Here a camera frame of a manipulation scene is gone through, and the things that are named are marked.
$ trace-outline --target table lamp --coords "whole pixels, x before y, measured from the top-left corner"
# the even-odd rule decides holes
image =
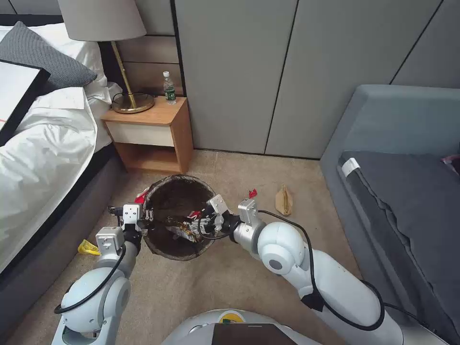
[[[144,36],[147,32],[134,0],[58,0],[67,33],[77,41],[110,41],[128,93],[112,103],[119,113],[132,114],[151,108],[155,100],[133,93],[115,41]]]

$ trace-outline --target pink object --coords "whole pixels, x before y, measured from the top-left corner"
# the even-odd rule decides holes
[[[257,196],[257,190],[254,188],[253,190],[249,191],[249,198],[253,198]]]

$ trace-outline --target carpet floor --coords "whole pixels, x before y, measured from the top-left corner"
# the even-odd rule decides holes
[[[285,183],[294,207],[289,219],[303,225],[313,247],[322,250],[360,277],[337,217],[319,162],[214,151],[195,151],[188,174],[237,205],[257,189],[260,209],[275,211],[275,194]],[[133,202],[137,193],[162,178],[154,173],[128,173],[121,178],[111,205]],[[263,215],[265,221],[274,219]],[[89,240],[102,226],[116,225],[104,212]],[[50,289],[24,316],[7,344],[50,344],[59,316],[53,314],[69,284],[92,269],[96,257],[77,254]],[[200,257],[187,262],[153,255],[142,242],[130,278],[131,297],[116,340],[121,344],[160,344],[184,319],[211,309],[235,308],[269,316],[324,345],[344,344],[304,306],[296,290],[269,272],[242,247],[216,241]]]

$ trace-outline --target gray bed frame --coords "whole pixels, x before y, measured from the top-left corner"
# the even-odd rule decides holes
[[[386,302],[415,312],[388,257],[367,230],[366,215],[337,169],[345,150],[447,156],[460,141],[460,90],[396,85],[359,86],[321,158],[335,208],[363,278]],[[398,321],[401,315],[391,313]]]
[[[93,230],[124,168],[117,156],[93,177],[60,220],[0,285],[0,342],[64,271]]]

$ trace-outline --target plastic bottle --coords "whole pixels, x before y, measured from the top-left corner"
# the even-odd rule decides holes
[[[166,96],[166,101],[168,104],[176,104],[176,89],[174,88],[174,83],[169,78],[169,72],[164,71],[164,95]]]

